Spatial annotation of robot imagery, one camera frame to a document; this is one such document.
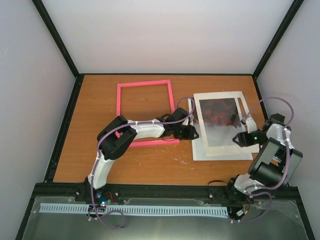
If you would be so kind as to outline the white picture mat board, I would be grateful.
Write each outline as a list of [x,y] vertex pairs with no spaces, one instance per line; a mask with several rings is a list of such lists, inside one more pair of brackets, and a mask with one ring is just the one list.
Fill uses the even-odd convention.
[[199,134],[194,149],[206,157],[253,154],[259,145],[240,147],[233,138],[247,127],[241,120],[249,108],[241,91],[195,93],[193,125]]

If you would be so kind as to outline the pink picture frame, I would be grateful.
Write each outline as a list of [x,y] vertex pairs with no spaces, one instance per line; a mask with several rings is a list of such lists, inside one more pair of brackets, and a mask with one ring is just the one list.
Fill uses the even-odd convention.
[[[173,113],[176,109],[175,101],[173,96],[172,84],[169,79],[165,80],[151,80],[151,81],[137,81],[137,82],[125,82],[117,84],[117,92],[116,92],[116,115],[119,116],[121,113],[121,91],[122,88],[129,87],[141,87],[141,86],[155,86],[155,85],[166,85],[168,98],[170,103],[170,110]],[[147,140],[147,141],[138,141],[132,142],[130,147],[147,147],[147,146],[156,146],[156,145],[166,145],[166,144],[179,144],[180,141],[178,139],[171,140]]]

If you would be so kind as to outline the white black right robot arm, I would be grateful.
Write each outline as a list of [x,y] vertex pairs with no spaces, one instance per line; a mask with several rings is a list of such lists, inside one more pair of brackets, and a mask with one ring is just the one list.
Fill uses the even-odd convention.
[[258,190],[276,190],[286,186],[303,158],[290,140],[291,128],[285,125],[285,117],[272,114],[262,129],[237,133],[232,141],[241,148],[259,147],[246,174],[232,177],[224,190],[229,203],[237,203],[252,197]]

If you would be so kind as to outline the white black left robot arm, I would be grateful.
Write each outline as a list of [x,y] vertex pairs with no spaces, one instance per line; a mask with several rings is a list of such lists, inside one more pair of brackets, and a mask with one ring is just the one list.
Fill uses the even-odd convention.
[[107,184],[115,160],[122,157],[135,140],[170,136],[177,140],[198,139],[199,134],[191,125],[191,115],[179,107],[172,114],[147,121],[133,121],[123,115],[117,116],[97,136],[96,160],[87,177],[90,186],[86,195],[95,202],[103,198],[103,187]]

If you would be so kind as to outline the grey metal front plate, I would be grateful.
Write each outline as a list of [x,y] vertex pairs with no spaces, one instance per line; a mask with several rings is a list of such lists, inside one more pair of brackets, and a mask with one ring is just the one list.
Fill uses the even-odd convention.
[[[104,203],[93,213],[40,213],[40,204],[84,204],[72,197],[38,197],[19,240],[311,240],[295,200],[256,200],[239,207],[199,200],[139,199]],[[128,216],[98,214],[117,206],[226,207],[227,218],[208,216]]]

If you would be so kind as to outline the black table edge rail back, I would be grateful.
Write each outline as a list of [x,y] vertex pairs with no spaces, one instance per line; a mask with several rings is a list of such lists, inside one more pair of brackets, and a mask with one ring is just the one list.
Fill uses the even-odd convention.
[[81,75],[107,76],[250,76],[250,73],[80,73]]

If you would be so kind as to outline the black table edge rail left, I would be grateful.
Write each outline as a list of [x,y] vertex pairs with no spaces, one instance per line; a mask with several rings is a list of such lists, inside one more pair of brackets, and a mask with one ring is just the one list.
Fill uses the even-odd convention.
[[44,183],[51,183],[54,180],[84,77],[85,75],[82,73],[75,78],[70,98],[68,100],[62,123],[60,125],[54,148],[49,159],[47,170],[43,179]]

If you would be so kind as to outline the black enclosure post right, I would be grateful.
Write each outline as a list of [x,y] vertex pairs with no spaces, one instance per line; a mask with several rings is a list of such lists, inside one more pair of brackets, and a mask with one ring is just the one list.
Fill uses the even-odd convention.
[[260,74],[262,73],[264,67],[267,65],[267,62],[271,58],[273,52],[275,51],[276,47],[280,43],[282,37],[286,33],[287,29],[289,28],[291,22],[295,18],[296,14],[298,13],[299,9],[303,5],[304,0],[293,0],[290,7],[288,8],[286,14],[284,15],[280,25],[278,26],[275,34],[273,35],[270,43],[268,44],[265,52],[263,53],[258,65],[256,66],[255,70],[253,71],[252,78],[253,80],[257,80]]

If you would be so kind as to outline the black enclosure post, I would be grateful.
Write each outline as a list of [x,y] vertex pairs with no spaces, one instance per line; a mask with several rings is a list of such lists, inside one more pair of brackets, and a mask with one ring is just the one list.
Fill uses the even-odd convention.
[[71,71],[74,78],[78,78],[80,73],[72,60],[72,57],[67,50],[65,43],[63,42],[49,12],[47,11],[42,0],[32,0],[33,5],[35,6],[39,16],[41,17],[43,23],[45,24],[47,30],[49,31],[53,41],[55,42],[57,48],[59,49],[62,57],[64,58],[69,70]]
[[291,22],[295,18],[296,14],[298,13],[299,9],[303,5],[304,0],[293,0],[290,7],[288,8],[286,14],[284,15],[280,25],[278,26],[275,34],[273,35],[270,43],[268,44],[265,52],[263,53],[258,65],[256,66],[255,70],[253,71],[252,78],[253,80],[257,80],[260,74],[262,73],[264,67],[267,65],[267,62],[271,58],[273,52],[275,51],[276,47],[280,43],[282,37],[286,33],[287,29],[289,28]]

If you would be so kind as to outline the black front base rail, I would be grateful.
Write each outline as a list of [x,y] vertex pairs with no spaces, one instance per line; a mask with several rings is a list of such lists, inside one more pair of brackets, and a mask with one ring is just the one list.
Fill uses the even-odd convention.
[[36,197],[74,197],[77,202],[96,204],[111,200],[123,205],[130,199],[176,199],[196,200],[223,206],[237,205],[249,196],[241,193],[228,193],[224,185],[143,185],[107,184],[93,191],[88,183],[37,183],[31,194]]

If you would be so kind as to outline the black enclosure post left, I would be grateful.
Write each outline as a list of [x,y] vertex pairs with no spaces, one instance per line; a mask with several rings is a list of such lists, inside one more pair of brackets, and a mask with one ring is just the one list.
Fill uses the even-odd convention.
[[41,17],[43,23],[45,24],[47,30],[49,31],[53,41],[55,42],[57,48],[59,49],[62,57],[64,58],[69,70],[71,71],[74,78],[78,78],[80,73],[72,60],[72,57],[67,50],[65,43],[63,42],[49,12],[47,11],[42,0],[32,0],[33,5],[35,6],[39,16]]

